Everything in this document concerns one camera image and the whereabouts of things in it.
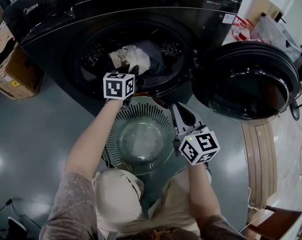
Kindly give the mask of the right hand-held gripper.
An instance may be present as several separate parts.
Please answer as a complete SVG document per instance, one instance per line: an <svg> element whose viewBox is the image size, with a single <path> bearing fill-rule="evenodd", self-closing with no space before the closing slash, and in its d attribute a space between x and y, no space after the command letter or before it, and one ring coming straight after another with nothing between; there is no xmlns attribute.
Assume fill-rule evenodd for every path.
<svg viewBox="0 0 302 240"><path fill-rule="evenodd" d="M173 141L176 155L184 157L192 166L210 161L220 151L215 133L203 124L199 114L190 106L180 103L179 112L174 103L170 110L174 125L180 134Z"/></svg>

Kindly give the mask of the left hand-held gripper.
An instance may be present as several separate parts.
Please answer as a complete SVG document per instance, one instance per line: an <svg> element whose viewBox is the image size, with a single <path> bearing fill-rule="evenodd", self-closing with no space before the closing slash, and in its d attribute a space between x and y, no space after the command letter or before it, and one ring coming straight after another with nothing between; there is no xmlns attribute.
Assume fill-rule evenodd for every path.
<svg viewBox="0 0 302 240"><path fill-rule="evenodd" d="M120 100L122 102L121 110L129 108L131 98L134 96L137 85L136 78L139 76L139 66L135 65L130 74L127 73L106 73L103 77L103 97L105 103L111 100Z"/></svg>

